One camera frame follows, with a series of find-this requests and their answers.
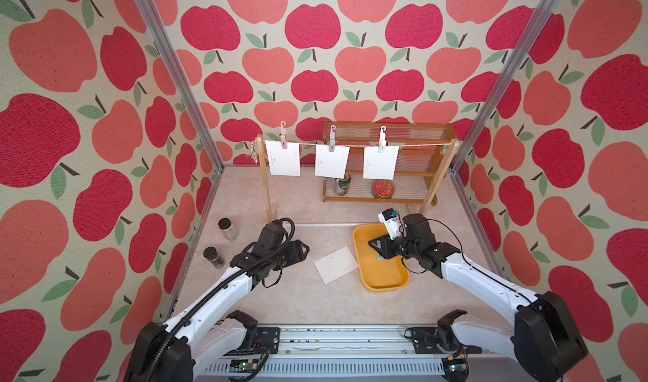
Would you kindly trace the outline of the white clothespin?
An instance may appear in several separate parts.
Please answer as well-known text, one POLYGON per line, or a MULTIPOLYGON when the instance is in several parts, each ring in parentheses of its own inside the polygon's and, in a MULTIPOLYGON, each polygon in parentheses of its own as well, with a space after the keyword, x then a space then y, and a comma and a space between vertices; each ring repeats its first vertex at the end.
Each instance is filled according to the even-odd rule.
POLYGON ((380 137, 379 137, 379 143, 378 143, 378 152, 385 152, 387 147, 387 139, 386 139, 386 125, 383 125, 380 128, 380 137))

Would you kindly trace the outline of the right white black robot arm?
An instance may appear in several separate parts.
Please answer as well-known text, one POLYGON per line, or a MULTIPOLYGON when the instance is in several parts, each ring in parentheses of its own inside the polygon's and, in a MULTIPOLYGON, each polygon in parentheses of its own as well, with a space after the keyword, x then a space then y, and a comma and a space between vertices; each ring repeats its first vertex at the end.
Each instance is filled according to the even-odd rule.
POLYGON ((461 246, 442 243, 430 229, 430 219, 415 213, 401 218, 389 208, 378 216, 386 234, 368 245, 383 259, 416 260, 424 272, 453 283, 498 312, 509 328, 488 326, 456 309, 439 319, 430 342, 453 357, 470 347, 501 354, 516 361, 536 381, 558 381, 584 360, 589 351, 563 299, 553 292, 538 294, 508 282, 469 259, 461 246))

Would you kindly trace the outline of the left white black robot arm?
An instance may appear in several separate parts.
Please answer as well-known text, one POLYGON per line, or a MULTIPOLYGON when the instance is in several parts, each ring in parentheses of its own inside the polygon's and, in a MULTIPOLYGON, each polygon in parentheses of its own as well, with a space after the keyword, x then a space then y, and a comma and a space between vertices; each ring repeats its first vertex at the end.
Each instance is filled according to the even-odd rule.
POLYGON ((294 238, 290 218, 267 223, 258 241, 231 261, 213 287, 163 324, 149 323, 138 333, 123 375, 126 381, 194 381, 215 360, 230 353, 258 357, 244 376, 254 379, 269 360, 269 348, 257 347, 258 321, 232 309, 270 272, 305 260, 310 249, 294 238))

